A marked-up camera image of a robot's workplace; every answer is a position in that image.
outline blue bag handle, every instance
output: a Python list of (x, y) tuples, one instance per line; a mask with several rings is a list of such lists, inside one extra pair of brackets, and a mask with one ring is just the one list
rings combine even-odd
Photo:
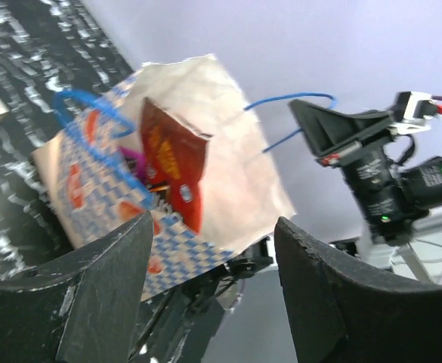
[(125, 181), (127, 185), (132, 189), (139, 189), (145, 194), (145, 200), (147, 209), (154, 207), (153, 196), (150, 191), (143, 185), (137, 178), (135, 178), (126, 169), (119, 167), (120, 161), (110, 155), (103, 154), (96, 147), (90, 145), (83, 136), (82, 130), (79, 129), (78, 125), (74, 123), (71, 113), (66, 108), (64, 100), (66, 98), (71, 98), (75, 101), (84, 104), (89, 108), (94, 108), (100, 111), (103, 115), (108, 116), (111, 120), (118, 123), (125, 130), (121, 132), (114, 132), (111, 136), (113, 138), (122, 138), (124, 136), (130, 135), (135, 131), (135, 125), (130, 120), (123, 117), (116, 108), (105, 98), (99, 98), (89, 92), (78, 90), (78, 89), (67, 89), (57, 92), (53, 96), (52, 106), (56, 110), (56, 118), (60, 125), (64, 128), (65, 133), (74, 140), (75, 143), (81, 145), (90, 155), (98, 161), (99, 163), (105, 164), (108, 168), (113, 170), (117, 178)]

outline table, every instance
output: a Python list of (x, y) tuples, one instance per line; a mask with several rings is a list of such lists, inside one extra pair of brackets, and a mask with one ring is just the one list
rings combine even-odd
[[(71, 251), (29, 157), (60, 129), (51, 96), (106, 92), (131, 71), (79, 0), (0, 0), (0, 98), (10, 110), (0, 124), (0, 278)], [(184, 315), (188, 302), (172, 289), (140, 304), (136, 335), (153, 348), (135, 362), (180, 357), (184, 344), (190, 357), (178, 362), (200, 360), (223, 311), (213, 304), (197, 322)]]

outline floor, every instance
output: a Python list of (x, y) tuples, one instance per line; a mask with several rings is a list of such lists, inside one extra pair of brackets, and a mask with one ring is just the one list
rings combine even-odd
[(225, 319), (202, 363), (297, 361), (277, 271), (247, 280), (243, 300)]

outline bag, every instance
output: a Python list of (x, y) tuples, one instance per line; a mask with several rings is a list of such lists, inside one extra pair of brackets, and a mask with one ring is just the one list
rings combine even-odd
[[(72, 120), (63, 104), (88, 106)], [(239, 255), (294, 214), (259, 121), (209, 55), (146, 64), (102, 98), (63, 91), (64, 130), (33, 152), (51, 205), (78, 248), (150, 210), (142, 300)], [(145, 185), (120, 153), (143, 153)]]

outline checkered pattern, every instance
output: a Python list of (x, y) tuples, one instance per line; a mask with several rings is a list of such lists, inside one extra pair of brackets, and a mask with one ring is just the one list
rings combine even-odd
[[(114, 87), (105, 98), (117, 107), (121, 105), (137, 74)], [(70, 127), (83, 130), (87, 115), (88, 111), (85, 111)], [(114, 165), (126, 172), (127, 167), (116, 151), (115, 141), (110, 137), (114, 127), (112, 120), (100, 117), (94, 147), (108, 155), (115, 162)], [(140, 188), (132, 189), (125, 180), (118, 177), (115, 169), (96, 161), (81, 144), (68, 137), (68, 130), (60, 150), (57, 177), (59, 207), (85, 244), (103, 237), (122, 224), (117, 212), (119, 201), (127, 200), (142, 208), (149, 208), (147, 195)], [(85, 201), (79, 209), (73, 208), (67, 193), (70, 168), (75, 164), (80, 169), (79, 180)], [(223, 250), (195, 235), (179, 218), (157, 210), (153, 211), (153, 215), (162, 233), (154, 237), (151, 256), (159, 260), (162, 271), (156, 275), (147, 274), (142, 299), (182, 284), (234, 257), (233, 251)]]

